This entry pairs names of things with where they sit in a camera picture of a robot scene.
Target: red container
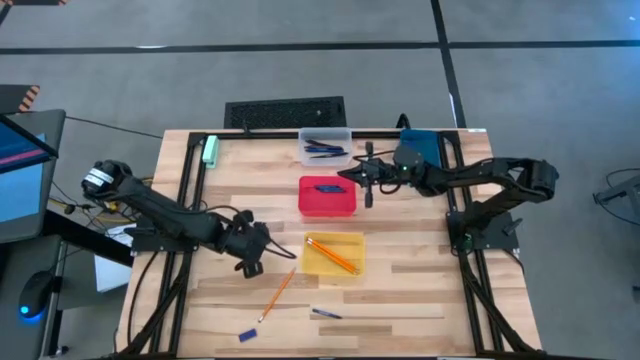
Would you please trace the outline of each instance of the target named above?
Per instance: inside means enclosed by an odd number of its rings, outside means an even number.
[[[345,192],[321,192],[316,185],[340,186]],[[356,184],[345,178],[303,176],[298,191],[298,209],[304,216],[351,216],[356,211]]]

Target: yellow tray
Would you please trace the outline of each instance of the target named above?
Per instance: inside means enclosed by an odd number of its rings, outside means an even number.
[[[351,274],[342,266],[334,263],[327,256],[314,249],[307,243],[308,238],[328,247],[352,263],[358,269],[358,274]],[[308,232],[304,234],[304,244],[302,271],[305,274],[350,277],[358,277],[364,274],[364,234]]]

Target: white paper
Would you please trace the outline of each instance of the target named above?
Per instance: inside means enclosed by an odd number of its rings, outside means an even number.
[[[124,233],[124,229],[135,227],[136,224],[118,226],[109,229],[107,236],[111,239],[131,247],[133,238]],[[96,289],[99,292],[106,292],[119,286],[129,283],[131,268],[100,256],[93,256],[96,266]]]

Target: wooden tabletop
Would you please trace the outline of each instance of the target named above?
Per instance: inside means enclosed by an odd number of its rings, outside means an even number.
[[[189,132],[167,131],[160,150],[153,188],[171,198],[178,194]],[[461,130],[460,138],[467,164],[492,156],[486,132]],[[364,154],[364,144],[365,140],[354,140],[355,153]],[[393,150],[397,140],[375,140],[374,145],[376,151]],[[199,161],[198,151],[194,163]],[[297,151],[297,140],[222,140],[218,165],[206,173],[203,199],[209,206],[253,210],[257,221],[267,223],[272,238],[298,255],[307,231],[364,233],[365,273],[357,279],[307,275],[301,273],[300,259],[265,253],[265,273],[246,280],[233,270],[236,258],[201,248],[193,257],[178,356],[475,354],[460,269],[450,253],[446,197],[424,198],[410,187],[394,195],[376,189],[373,208],[365,209],[364,193],[358,189],[353,217],[304,218],[297,207],[298,179],[335,175],[337,169],[302,167]],[[192,169],[188,198],[197,166]],[[484,200],[499,187],[471,190],[474,199]],[[499,250],[485,254],[496,305],[526,342],[539,347],[522,271]],[[139,255],[133,266],[117,335],[119,349],[126,344],[133,289],[149,257]],[[141,285],[134,334],[156,306],[164,258],[156,258]],[[298,272],[291,283],[258,324],[265,305],[295,266]],[[313,314],[313,307],[344,319]],[[490,348],[486,315],[479,303],[478,308],[485,347]],[[166,319],[172,318],[170,309]],[[170,323],[165,321],[161,350],[167,349]],[[238,334],[251,328],[257,330],[257,338],[240,343]]]

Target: orange pencil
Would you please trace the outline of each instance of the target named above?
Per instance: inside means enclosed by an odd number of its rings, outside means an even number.
[[[295,272],[296,272],[296,268],[293,268],[293,270],[291,270],[289,275],[287,275],[287,277],[284,279],[284,281],[282,282],[282,285],[280,285],[280,288],[278,289],[278,291],[276,291],[276,294],[273,295],[271,302],[269,302],[269,305],[267,305],[266,309],[264,309],[264,311],[262,312],[262,316],[260,316],[260,319],[258,319],[258,322],[262,322],[262,320],[264,320],[264,317],[267,316],[267,314],[269,313],[273,305],[276,303],[276,300],[278,300],[278,297],[282,293],[282,290],[284,290],[284,288],[287,287],[287,284],[289,284],[289,281],[291,281],[291,278],[293,277],[293,274]]]
[[[325,256],[327,256],[329,259],[331,259],[331,261],[333,261],[336,264],[342,266],[348,272],[350,272],[352,274],[357,274],[358,273],[358,269],[356,269],[356,267],[354,265],[349,263],[347,260],[343,259],[340,255],[338,255],[338,254],[334,253],[333,251],[331,251],[326,246],[318,243],[317,241],[313,241],[312,239],[307,239],[307,243],[309,245],[311,245],[313,248],[315,248],[316,250],[318,250],[321,253],[323,253]]]

